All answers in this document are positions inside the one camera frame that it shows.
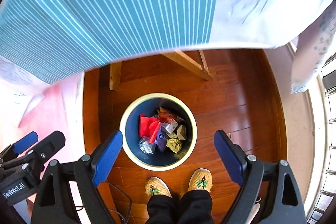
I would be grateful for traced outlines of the person left hand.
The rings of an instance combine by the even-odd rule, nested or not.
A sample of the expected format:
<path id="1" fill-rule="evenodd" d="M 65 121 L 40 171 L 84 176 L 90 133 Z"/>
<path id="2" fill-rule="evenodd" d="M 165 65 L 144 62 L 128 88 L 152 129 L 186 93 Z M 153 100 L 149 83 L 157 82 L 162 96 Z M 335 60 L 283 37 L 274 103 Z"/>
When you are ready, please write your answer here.
<path id="1" fill-rule="evenodd" d="M 32 196 L 29 196 L 27 199 L 26 199 L 26 203 L 27 203 L 27 212 L 28 212 L 28 215 L 29 217 L 32 216 L 32 213 L 33 213 L 33 207 L 34 207 L 34 202 L 35 202 L 35 199 L 36 199 L 36 193 L 33 194 Z"/>

